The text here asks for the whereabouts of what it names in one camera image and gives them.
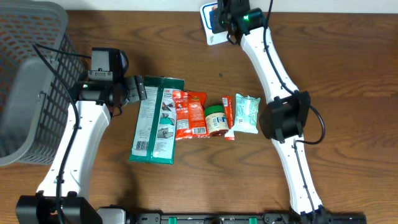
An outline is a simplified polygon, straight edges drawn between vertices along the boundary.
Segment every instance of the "green clip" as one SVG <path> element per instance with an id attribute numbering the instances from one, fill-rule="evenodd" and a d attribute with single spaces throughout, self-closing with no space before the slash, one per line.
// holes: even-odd
<path id="1" fill-rule="evenodd" d="M 169 224 L 177 224 L 177 218 L 169 218 Z"/>
<path id="2" fill-rule="evenodd" d="M 257 218 L 249 218 L 249 224 L 257 224 Z"/>

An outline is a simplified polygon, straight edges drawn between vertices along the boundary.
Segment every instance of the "gray plastic basket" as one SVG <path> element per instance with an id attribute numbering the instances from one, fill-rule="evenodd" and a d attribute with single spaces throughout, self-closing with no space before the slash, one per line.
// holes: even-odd
<path id="1" fill-rule="evenodd" d="M 0 166 L 51 164 L 57 153 L 69 102 L 32 43 L 75 52 L 67 25 L 55 3 L 0 0 Z M 40 51 L 71 88 L 83 72 L 80 59 Z"/>

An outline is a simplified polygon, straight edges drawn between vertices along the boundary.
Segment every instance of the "wood grain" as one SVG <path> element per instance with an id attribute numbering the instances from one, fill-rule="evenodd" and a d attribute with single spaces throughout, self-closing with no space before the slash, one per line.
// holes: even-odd
<path id="1" fill-rule="evenodd" d="M 126 51 L 127 75 L 185 79 L 222 95 L 264 93 L 237 46 L 209 47 L 199 13 L 71 11 L 76 49 Z M 332 212 L 363 212 L 368 223 L 398 223 L 398 16 L 274 13 L 272 37 L 288 74 L 326 122 L 326 138 L 306 146 L 313 181 Z M 90 203 L 134 211 L 252 213 L 288 210 L 289 190 L 276 150 L 261 133 L 178 141 L 173 166 L 128 162 L 139 105 L 106 130 L 90 180 Z M 306 139 L 320 127 L 310 115 Z M 34 194 L 48 167 L 0 167 L 0 223 L 15 223 L 20 195 Z"/>

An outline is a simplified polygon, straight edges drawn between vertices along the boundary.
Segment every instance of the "red snack wrapper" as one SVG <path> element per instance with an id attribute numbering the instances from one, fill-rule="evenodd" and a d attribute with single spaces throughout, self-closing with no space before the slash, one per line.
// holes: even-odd
<path id="1" fill-rule="evenodd" d="M 235 140 L 234 131 L 232 131 L 232 126 L 234 126 L 234 115 L 232 112 L 232 96 L 223 96 L 224 113 L 226 120 L 228 122 L 229 131 L 225 134 L 226 140 Z"/>
<path id="2" fill-rule="evenodd" d="M 177 113 L 175 140 L 210 137 L 203 109 L 206 93 L 173 91 L 173 100 Z"/>

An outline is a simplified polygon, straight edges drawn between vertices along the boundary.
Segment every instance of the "jar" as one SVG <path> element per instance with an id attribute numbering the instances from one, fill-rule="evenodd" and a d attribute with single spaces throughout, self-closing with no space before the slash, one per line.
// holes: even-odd
<path id="1" fill-rule="evenodd" d="M 224 106 L 216 105 L 205 109 L 206 125 L 210 136 L 223 136 L 228 130 Z"/>

